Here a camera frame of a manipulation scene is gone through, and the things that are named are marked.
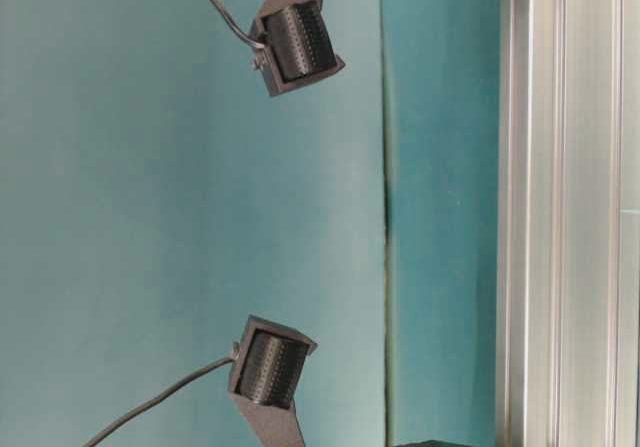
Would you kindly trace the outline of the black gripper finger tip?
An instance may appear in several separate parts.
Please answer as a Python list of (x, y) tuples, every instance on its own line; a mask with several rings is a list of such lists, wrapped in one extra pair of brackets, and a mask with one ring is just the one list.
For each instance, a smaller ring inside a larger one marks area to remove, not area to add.
[(440, 440), (427, 440), (421, 442), (413, 442), (402, 445), (396, 445), (395, 447), (470, 447), (465, 444), (458, 444), (452, 442), (445, 442)]

